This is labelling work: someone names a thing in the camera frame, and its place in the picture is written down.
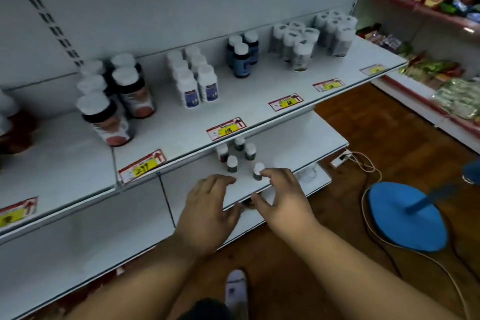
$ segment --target person's right hand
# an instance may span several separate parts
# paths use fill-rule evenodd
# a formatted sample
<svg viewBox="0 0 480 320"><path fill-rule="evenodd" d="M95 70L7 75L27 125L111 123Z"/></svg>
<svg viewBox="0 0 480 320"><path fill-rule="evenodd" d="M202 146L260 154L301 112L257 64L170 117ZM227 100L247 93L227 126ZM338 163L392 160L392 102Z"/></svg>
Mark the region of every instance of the person's right hand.
<svg viewBox="0 0 480 320"><path fill-rule="evenodd" d="M273 232L291 245L301 238L312 224L318 224L318 221L291 170L268 168L260 174L270 178L275 189L275 200L273 205L270 205L259 194L253 193L251 201Z"/></svg>

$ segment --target white cable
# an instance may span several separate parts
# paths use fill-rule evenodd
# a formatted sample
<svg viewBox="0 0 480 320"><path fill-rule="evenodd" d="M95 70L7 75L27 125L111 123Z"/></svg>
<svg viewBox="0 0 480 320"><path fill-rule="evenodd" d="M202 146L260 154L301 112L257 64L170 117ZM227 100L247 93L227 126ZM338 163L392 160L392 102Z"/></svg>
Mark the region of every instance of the white cable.
<svg viewBox="0 0 480 320"><path fill-rule="evenodd" d="M368 161L369 164L364 164L361 160L359 160L357 157L355 157L354 155L355 154L359 154L363 157L365 157ZM363 153L361 152L352 152L352 155L348 158L349 160L355 162L358 164L358 166L360 167L360 169L364 172L367 172L369 174L377 171L379 173L379 179L377 180L376 183L379 183L381 180L382 180L382 173L379 169L375 168L375 165L373 164L373 162L370 160L370 158L368 158L367 156L365 156ZM463 306L463 312L465 313L465 317L466 317L466 320L470 320L470 315L469 315L469 311L468 311L468 307L467 307L467 303L465 302L465 299L462 295L462 292L460 291L460 288L459 288L459 285L457 285L457 282L455 282L455 279L453 278L453 276L450 274L449 271L447 271L447 269L438 261L436 261L435 259L421 253L421 252L417 252L416 250L412 250L412 249L408 249L408 248L405 248L405 247L402 247L402 246L399 246L399 245L396 245L396 244L392 244L390 242L387 242L385 239L381 238L373 229L372 227L370 226L370 223L368 222L367 220L367 216L365 215L365 208L364 208L364 205L363 205L363 202L365 201L365 196L368 192L368 190L370 190L370 188L372 187L373 185L370 185L365 191L363 191L363 194L362 194L362 197L361 197L361 201L360 201L360 206L361 206L361 213L362 213L362 216L363 216L363 221L365 222L365 224L367 225L369 231L378 239L380 240L382 243L385 243L387 244L388 246L391 246L391 247L394 247L394 248L399 248L399 249L402 249L402 250L410 250L412 252L415 252L417 254L419 254L420 256L423 256L425 258L428 258L430 261L432 261L433 263L435 263L437 266L439 266L442 271L444 271L448 277L450 278L450 281L452 281L453 283L453 286L455 287L455 290L457 291L458 293L458 297L460 298L460 301L462 302L462 306Z"/></svg>

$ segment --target person's left hand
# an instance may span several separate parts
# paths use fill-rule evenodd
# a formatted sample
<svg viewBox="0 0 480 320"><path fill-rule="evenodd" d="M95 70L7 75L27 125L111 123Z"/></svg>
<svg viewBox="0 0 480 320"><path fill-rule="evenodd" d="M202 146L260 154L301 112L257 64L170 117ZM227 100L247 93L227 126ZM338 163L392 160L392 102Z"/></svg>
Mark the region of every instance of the person's left hand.
<svg viewBox="0 0 480 320"><path fill-rule="evenodd" d="M234 177L214 174L198 181L189 192L173 235L196 255L215 252L237 225L242 205L236 203L223 211L227 186L235 181Z"/></svg>

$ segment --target hand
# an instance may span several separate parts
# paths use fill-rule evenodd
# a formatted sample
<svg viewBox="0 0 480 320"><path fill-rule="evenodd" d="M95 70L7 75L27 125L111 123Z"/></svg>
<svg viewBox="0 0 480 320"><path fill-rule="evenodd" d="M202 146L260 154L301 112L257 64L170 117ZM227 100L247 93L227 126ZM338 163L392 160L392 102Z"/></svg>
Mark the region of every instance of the hand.
<svg viewBox="0 0 480 320"><path fill-rule="evenodd" d="M253 193L251 201L273 232L292 245L313 223L318 224L310 203L291 170L268 168L260 174L270 178L275 189L275 200L270 205L259 194Z"/></svg>
<svg viewBox="0 0 480 320"><path fill-rule="evenodd" d="M198 181L189 192L173 235L195 255L215 252L237 225L242 205L236 203L223 211L227 186L235 181L234 177L214 174Z"/></svg>

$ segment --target blue round base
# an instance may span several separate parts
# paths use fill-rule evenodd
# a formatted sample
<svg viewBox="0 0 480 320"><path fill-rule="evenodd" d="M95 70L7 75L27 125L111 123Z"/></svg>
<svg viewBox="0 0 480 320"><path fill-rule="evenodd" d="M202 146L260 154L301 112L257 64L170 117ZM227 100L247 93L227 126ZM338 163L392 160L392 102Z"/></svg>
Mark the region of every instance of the blue round base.
<svg viewBox="0 0 480 320"><path fill-rule="evenodd" d="M447 245L448 232L440 212L429 205L409 215L405 208L425 194L412 186L395 182L374 184L369 191L371 215L382 234L399 246L435 252Z"/></svg>

